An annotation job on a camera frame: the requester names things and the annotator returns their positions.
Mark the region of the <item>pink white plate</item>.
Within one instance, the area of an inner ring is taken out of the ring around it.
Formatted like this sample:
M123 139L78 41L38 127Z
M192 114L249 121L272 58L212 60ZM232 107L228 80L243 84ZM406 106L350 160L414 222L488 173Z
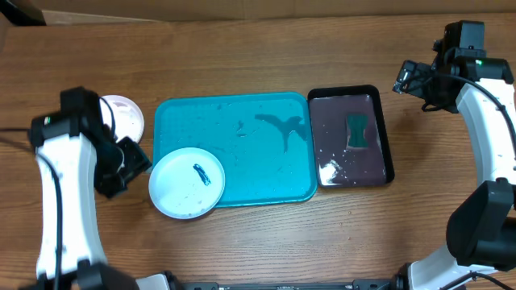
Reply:
M115 141L128 137L138 143L144 133L144 116L140 108L129 98L119 95L105 95L100 101L102 120L112 127L111 113L114 114Z

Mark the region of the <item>light blue plate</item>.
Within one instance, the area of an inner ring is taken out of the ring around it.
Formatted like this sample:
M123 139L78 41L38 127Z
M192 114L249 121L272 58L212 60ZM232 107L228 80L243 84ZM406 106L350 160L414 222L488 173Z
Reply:
M210 212L225 189L225 172L206 150L185 147L168 153L153 167L149 195L164 215L176 219L199 218Z

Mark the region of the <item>green sponge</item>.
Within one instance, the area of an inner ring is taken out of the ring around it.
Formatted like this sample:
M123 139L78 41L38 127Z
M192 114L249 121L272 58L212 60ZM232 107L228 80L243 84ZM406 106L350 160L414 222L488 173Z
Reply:
M368 125L368 116L365 114L349 114L347 116L347 128L349 138L347 145L353 148L366 148L368 146L364 132Z

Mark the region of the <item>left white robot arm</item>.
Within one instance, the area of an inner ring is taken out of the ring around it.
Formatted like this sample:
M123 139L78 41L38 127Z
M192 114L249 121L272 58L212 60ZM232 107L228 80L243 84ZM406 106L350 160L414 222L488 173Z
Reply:
M116 140L101 99L83 87L60 94L57 112L36 117L28 138L42 181L43 232L34 289L174 289L168 271L133 278L107 262L95 195L112 198L151 167L139 145Z

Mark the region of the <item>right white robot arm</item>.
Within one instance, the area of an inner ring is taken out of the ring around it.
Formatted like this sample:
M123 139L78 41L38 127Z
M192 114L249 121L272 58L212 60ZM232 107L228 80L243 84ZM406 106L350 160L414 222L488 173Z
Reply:
M483 22L449 23L435 41L432 64L406 60L393 91L424 101L422 111L460 114L476 164L477 189L452 213L446 242L401 267L391 289L459 289L515 268L514 76L507 60L489 58Z

